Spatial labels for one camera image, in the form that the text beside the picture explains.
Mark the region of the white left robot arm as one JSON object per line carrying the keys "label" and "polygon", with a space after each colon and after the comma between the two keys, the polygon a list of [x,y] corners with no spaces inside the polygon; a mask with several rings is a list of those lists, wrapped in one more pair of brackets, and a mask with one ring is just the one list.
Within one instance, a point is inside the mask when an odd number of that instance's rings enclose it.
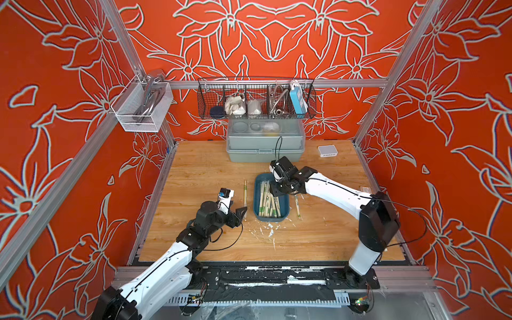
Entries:
{"label": "white left robot arm", "polygon": [[206,201],[171,247],[133,280],[116,289],[108,287],[99,297],[92,319],[150,319],[172,297],[201,279],[196,257],[211,236],[227,226],[241,227],[246,207],[230,209],[229,200]]}

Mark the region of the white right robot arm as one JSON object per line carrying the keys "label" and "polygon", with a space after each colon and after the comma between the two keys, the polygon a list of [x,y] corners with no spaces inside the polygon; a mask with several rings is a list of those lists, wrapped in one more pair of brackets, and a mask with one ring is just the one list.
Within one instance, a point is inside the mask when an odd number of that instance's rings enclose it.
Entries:
{"label": "white right robot arm", "polygon": [[311,167],[297,169],[287,157],[271,161],[273,195],[308,194],[344,210],[358,221],[359,242],[348,261],[347,272],[367,275],[400,228],[388,195],[358,191],[333,181]]}

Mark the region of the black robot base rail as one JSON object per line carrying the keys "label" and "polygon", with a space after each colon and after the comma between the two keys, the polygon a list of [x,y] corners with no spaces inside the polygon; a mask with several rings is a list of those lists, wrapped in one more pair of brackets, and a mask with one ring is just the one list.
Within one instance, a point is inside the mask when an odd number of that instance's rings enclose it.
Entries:
{"label": "black robot base rail", "polygon": [[185,288],[207,302],[329,301],[335,291],[370,295],[381,288],[376,272],[364,276],[346,261],[210,261]]}

